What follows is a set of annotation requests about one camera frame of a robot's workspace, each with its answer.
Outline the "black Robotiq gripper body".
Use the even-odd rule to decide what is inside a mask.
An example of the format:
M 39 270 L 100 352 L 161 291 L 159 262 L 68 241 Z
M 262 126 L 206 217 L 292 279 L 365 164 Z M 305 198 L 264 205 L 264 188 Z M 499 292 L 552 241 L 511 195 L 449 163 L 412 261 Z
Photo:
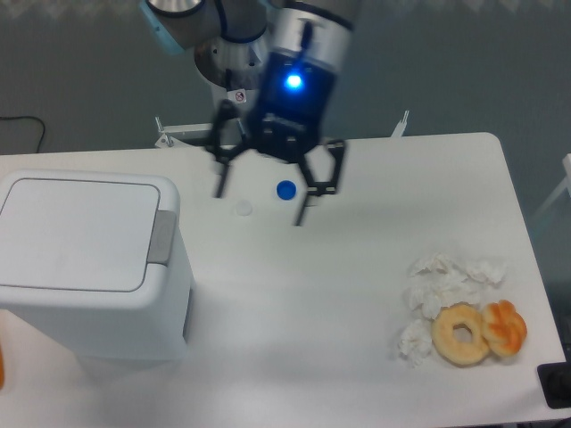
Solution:
M 296 163 L 320 140 L 336 74 L 282 53 L 269 55 L 257 100 L 246 115 L 249 146 Z

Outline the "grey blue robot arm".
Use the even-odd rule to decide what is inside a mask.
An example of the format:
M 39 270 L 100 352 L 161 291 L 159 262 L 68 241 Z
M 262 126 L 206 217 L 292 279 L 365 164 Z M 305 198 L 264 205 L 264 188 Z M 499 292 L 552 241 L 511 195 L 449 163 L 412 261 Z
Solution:
M 296 165 L 306 198 L 338 191 L 347 143 L 321 122 L 360 12 L 357 1 L 144 1 L 166 50 L 192 50 L 216 110 L 204 149 L 226 178 L 243 152 Z

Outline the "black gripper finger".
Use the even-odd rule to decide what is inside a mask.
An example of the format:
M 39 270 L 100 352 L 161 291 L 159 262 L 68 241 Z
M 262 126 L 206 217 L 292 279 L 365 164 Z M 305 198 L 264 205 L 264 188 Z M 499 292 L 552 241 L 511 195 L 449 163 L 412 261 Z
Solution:
M 225 148 L 222 143 L 222 131 L 226 127 L 226 124 L 232 121 L 235 122 L 239 140 L 231 148 Z M 219 182 L 214 192 L 214 197 L 222 198 L 232 160 L 250 149 L 240 111 L 230 100 L 224 99 L 220 102 L 219 108 L 212 121 L 211 130 L 207 135 L 204 149 L 209 152 L 220 165 Z
M 338 192 L 346 152 L 346 141 L 343 139 L 330 140 L 325 143 L 325 149 L 333 158 L 334 162 L 331 177 L 328 181 L 317 181 L 314 178 L 309 161 L 304 154 L 301 155 L 297 161 L 297 165 L 306 184 L 306 192 L 294 221 L 295 226 L 302 226 L 305 211 L 310 207 L 310 200 L 312 198 L 334 195 Z

